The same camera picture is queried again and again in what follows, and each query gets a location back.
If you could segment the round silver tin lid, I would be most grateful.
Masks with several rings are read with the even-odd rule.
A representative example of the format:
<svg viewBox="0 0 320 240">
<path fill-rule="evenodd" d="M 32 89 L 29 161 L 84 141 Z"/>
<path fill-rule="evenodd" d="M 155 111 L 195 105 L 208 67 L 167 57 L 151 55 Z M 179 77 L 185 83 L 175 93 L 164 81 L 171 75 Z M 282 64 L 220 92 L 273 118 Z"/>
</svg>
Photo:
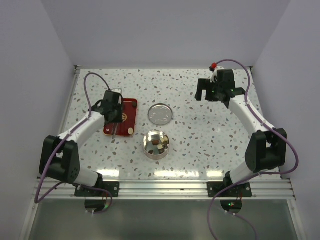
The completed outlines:
<svg viewBox="0 0 320 240">
<path fill-rule="evenodd" d="M 168 105 L 158 103 L 149 108 L 147 116 L 154 125 L 164 126 L 172 120 L 173 111 Z"/>
</svg>

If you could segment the dark brown chocolate piece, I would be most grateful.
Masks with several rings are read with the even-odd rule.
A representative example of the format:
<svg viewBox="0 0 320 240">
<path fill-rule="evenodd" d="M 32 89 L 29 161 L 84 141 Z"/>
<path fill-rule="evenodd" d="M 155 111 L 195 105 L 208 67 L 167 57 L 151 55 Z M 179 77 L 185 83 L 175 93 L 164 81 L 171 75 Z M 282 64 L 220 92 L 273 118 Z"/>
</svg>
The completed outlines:
<svg viewBox="0 0 320 240">
<path fill-rule="evenodd" d="M 158 142 L 157 140 L 154 140 L 154 141 L 152 142 L 152 144 L 155 146 L 155 145 L 158 145 L 159 142 Z"/>
</svg>

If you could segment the metal serving tongs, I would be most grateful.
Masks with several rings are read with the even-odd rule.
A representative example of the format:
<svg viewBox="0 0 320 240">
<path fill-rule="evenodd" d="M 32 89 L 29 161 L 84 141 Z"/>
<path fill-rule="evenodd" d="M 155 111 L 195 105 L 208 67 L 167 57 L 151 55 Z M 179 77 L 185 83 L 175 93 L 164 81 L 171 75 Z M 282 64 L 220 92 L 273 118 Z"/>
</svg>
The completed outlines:
<svg viewBox="0 0 320 240">
<path fill-rule="evenodd" d="M 112 127 L 112 132 L 111 132 L 111 137 L 112 137 L 113 140 L 114 140 L 115 137 L 116 137 L 117 128 L 118 128 L 118 123 L 114 123 L 114 124 L 113 124 L 113 127 Z"/>
</svg>

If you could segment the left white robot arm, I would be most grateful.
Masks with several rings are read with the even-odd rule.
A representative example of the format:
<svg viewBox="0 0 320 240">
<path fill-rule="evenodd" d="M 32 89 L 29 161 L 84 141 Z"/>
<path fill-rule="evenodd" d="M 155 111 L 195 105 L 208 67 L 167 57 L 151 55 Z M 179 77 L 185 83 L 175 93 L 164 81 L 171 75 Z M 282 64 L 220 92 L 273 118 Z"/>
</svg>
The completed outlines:
<svg viewBox="0 0 320 240">
<path fill-rule="evenodd" d="M 98 130 L 122 121 L 123 97 L 119 92 L 107 90 L 103 99 L 93 105 L 78 124 L 58 136 L 45 138 L 40 175 L 62 183 L 84 185 L 92 196 L 101 195 L 104 190 L 101 174 L 81 168 L 79 150 Z"/>
</svg>

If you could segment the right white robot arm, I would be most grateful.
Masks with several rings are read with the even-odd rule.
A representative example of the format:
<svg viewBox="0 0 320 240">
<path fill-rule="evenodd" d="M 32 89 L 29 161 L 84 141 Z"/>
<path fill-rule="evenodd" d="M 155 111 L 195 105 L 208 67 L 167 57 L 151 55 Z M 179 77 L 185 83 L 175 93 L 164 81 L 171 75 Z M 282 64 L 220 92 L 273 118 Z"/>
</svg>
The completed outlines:
<svg viewBox="0 0 320 240">
<path fill-rule="evenodd" d="M 209 69 L 212 77 L 198 79 L 195 99 L 200 101 L 205 93 L 206 101 L 223 103 L 240 120 L 249 136 L 244 162 L 227 172 L 223 179 L 223 192 L 232 197 L 241 190 L 240 183 L 245 184 L 249 177 L 285 164 L 287 133 L 268 123 L 252 106 L 246 91 L 236 87 L 233 70 L 215 70 L 212 66 Z"/>
</svg>

